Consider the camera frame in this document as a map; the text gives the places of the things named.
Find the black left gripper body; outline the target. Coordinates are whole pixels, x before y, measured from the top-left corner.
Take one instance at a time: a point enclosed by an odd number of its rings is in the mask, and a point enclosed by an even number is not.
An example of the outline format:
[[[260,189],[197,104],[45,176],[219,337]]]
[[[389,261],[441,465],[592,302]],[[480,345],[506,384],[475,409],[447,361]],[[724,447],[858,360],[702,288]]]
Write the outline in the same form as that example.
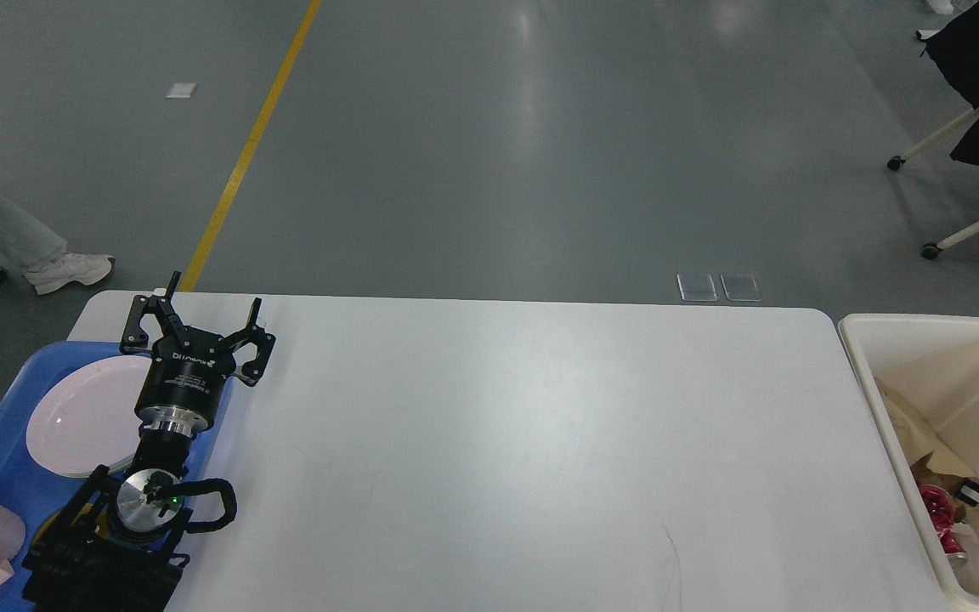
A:
[[[194,438],[213,426],[225,390],[234,372],[234,357],[218,348],[174,348],[158,344],[151,350],[151,365],[133,408],[148,429],[170,431]]]

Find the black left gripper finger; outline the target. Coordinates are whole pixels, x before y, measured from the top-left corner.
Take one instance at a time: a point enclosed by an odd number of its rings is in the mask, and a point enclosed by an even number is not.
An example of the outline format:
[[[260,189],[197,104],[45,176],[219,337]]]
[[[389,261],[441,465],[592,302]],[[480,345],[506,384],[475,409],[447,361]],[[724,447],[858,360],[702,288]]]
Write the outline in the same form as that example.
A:
[[[246,324],[229,336],[210,338],[202,351],[203,361],[218,375],[250,388],[260,383],[276,345],[276,336],[260,322],[261,307],[262,299],[255,297]]]
[[[119,352],[147,358],[183,358],[193,349],[188,327],[176,313],[173,295],[178,290],[180,271],[173,271],[161,295],[136,295],[128,310]],[[152,319],[160,336],[151,338],[143,324]]]

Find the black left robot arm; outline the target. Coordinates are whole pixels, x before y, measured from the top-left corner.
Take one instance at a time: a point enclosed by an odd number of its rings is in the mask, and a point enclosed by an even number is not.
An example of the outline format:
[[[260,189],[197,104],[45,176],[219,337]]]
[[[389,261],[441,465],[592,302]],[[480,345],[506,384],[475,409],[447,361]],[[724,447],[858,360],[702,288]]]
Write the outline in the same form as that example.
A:
[[[32,538],[22,598],[37,611],[163,611],[190,562],[178,552],[183,537],[236,518],[233,485],[191,480],[188,458],[217,421],[226,384],[257,386],[276,338],[259,322],[260,298],[226,336],[186,325],[173,306],[179,279],[133,299],[119,349],[149,360],[133,404],[139,445],[121,475],[98,465]]]

